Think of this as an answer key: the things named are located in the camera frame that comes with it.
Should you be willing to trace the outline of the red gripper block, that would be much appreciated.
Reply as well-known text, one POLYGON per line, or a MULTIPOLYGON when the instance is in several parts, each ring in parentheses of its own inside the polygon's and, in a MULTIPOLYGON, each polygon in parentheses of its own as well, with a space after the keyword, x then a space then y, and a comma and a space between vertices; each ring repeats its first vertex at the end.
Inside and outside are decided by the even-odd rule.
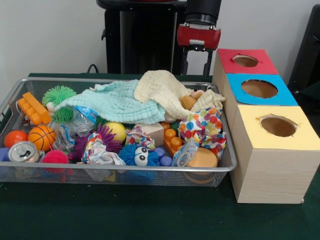
POLYGON ((188 53, 190 46, 200 45, 204 46, 203 49, 208 53, 207 61, 203 67, 203 76, 209 76, 212 65, 212 57, 214 50, 217 49, 221 38, 221 29, 201 29, 194 28, 180 24, 177 28, 177 44, 183 48, 181 59, 181 75, 186 75, 188 72, 188 53))

